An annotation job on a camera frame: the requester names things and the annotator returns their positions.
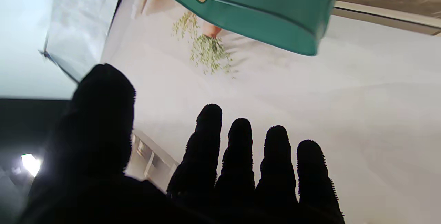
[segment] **green plant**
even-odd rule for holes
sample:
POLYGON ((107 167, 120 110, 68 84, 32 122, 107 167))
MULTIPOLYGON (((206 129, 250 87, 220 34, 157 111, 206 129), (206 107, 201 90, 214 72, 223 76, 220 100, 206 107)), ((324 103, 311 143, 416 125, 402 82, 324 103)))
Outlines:
POLYGON ((199 25, 197 24, 196 15, 187 10, 177 22, 173 23, 172 31, 174 36, 179 35, 182 39, 186 33, 189 33, 191 39, 195 39, 198 29, 199 25))
POLYGON ((192 54, 190 59, 198 65, 205 66, 204 74, 209 70, 211 74, 217 70, 223 70, 225 73, 231 72, 230 53, 225 51, 220 38, 201 35, 193 41, 192 54))
POLYGON ((227 53, 221 44, 222 40, 206 35, 198 36, 197 31, 199 28, 196 15, 187 10, 177 22, 173 23, 173 36, 183 39, 186 33, 189 34, 193 40, 190 59, 196 63, 196 67, 199 65, 204 66, 204 74, 208 71, 213 74, 217 70, 230 73, 230 62, 232 59, 230 58, 230 53, 227 53))

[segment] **gloved hand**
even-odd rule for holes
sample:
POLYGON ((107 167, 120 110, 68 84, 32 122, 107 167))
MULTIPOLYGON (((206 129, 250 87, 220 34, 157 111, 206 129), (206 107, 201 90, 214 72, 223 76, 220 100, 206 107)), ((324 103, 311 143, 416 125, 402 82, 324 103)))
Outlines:
POLYGON ((168 185, 167 195, 173 201, 221 222, 277 219, 295 223, 344 223, 324 155, 316 142, 302 141, 297 149, 300 194, 297 202, 291 146, 284 127, 274 126, 266 134, 261 179, 256 188, 252 129, 247 119, 233 122, 222 173, 216 181, 221 127, 221 108, 206 105, 197 117, 182 163, 168 185))

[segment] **finger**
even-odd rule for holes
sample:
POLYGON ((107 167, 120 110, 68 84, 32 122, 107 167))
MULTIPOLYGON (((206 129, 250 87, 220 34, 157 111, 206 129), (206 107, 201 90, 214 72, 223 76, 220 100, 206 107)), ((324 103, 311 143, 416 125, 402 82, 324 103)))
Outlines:
POLYGON ((222 173, 215 188, 224 206, 251 205, 253 202, 255 184, 252 145, 251 124, 245 118, 236 119, 228 133, 222 173))
POLYGON ((282 126, 274 126, 266 133, 260 174, 256 205, 270 213, 288 216, 297 203, 296 179, 288 133, 282 126))
POLYGON ((344 222, 334 183, 328 177, 325 156, 316 142, 305 140, 297 147, 297 174, 300 203, 344 222))
POLYGON ((221 128, 222 109, 215 104, 206 105, 197 117, 183 160, 168 184, 170 197, 209 197, 216 181, 221 128))

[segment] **orange pot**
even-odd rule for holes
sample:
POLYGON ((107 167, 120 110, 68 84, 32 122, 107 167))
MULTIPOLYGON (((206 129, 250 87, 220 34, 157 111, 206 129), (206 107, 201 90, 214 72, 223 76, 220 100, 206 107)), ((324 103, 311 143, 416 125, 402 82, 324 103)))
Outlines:
POLYGON ((216 38, 217 34, 219 34, 221 30, 222 28, 219 28, 218 26, 206 21, 204 21, 204 23, 202 24, 202 34, 208 37, 216 38))

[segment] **light fixture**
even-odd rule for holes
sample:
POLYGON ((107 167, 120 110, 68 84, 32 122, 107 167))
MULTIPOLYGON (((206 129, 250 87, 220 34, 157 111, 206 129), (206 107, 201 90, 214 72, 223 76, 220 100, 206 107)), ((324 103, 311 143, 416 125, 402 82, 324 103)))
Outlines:
POLYGON ((22 162, 25 169, 27 169, 28 172, 35 177, 40 169, 41 162, 34 158, 32 154, 22 155, 22 162))

